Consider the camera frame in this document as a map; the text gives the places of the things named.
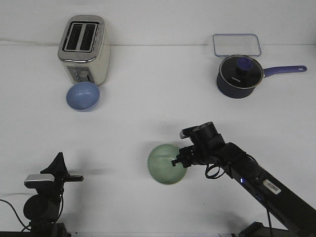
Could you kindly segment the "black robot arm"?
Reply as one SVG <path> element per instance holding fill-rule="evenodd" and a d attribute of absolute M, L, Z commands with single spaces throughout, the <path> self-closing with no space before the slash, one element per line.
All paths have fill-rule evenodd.
<path fill-rule="evenodd" d="M 24 216 L 30 220 L 30 234 L 33 237 L 70 237 L 64 223 L 59 223 L 64 207 L 64 184 L 82 182 L 82 175 L 71 175 L 59 152 L 53 162 L 39 174 L 30 174 L 24 181 L 28 189 L 37 194 L 24 204 Z"/>
<path fill-rule="evenodd" d="M 182 139 L 192 145 L 179 150 L 172 165 L 184 168 L 204 165 L 208 179 L 221 177 L 223 171 L 244 187 L 268 213 L 275 216 L 295 237 L 316 235 L 316 210 L 267 172 L 254 157 L 234 143 L 226 143 L 213 122 L 181 130 Z"/>

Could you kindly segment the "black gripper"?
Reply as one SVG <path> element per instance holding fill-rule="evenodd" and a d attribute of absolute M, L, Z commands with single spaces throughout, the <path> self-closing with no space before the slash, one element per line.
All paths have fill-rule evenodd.
<path fill-rule="evenodd" d="M 40 174 L 52 174 L 55 177 L 55 181 L 51 185 L 47 185 L 43 188 L 37 188 L 37 193 L 41 195 L 61 195 L 64 191 L 64 184 L 66 182 L 82 182 L 82 175 L 70 175 L 64 160 L 62 152 L 59 152 L 53 162 L 44 170 L 40 171 Z"/>
<path fill-rule="evenodd" d="M 190 139 L 192 145 L 179 150 L 179 155 L 171 161 L 173 166 L 178 163 L 184 168 L 191 165 L 214 164 L 217 161 L 215 151 L 225 145 L 213 122 L 206 122 L 194 129 L 195 138 Z"/>

